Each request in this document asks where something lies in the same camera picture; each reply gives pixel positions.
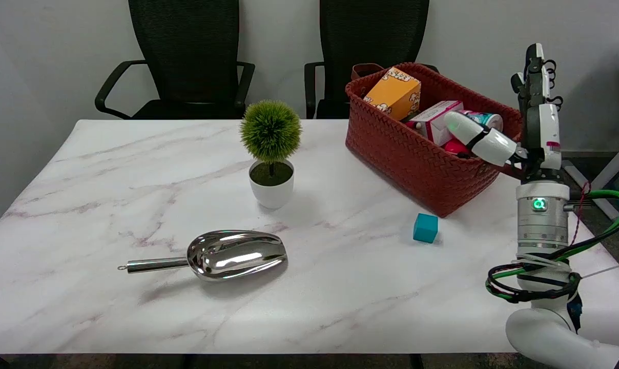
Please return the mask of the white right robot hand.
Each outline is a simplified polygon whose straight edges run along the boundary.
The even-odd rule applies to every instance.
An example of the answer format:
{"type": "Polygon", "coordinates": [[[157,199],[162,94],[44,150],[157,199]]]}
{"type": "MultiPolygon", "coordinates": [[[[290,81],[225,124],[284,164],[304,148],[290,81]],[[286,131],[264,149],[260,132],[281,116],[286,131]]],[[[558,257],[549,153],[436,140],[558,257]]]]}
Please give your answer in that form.
{"type": "Polygon", "coordinates": [[[523,72],[511,78],[520,105],[521,142],[460,112],[444,115],[448,130],[474,156],[499,169],[509,168],[523,184],[562,183],[559,109],[563,100],[550,94],[556,68],[555,61],[545,57],[542,44],[532,44],[526,50],[523,72]]]}

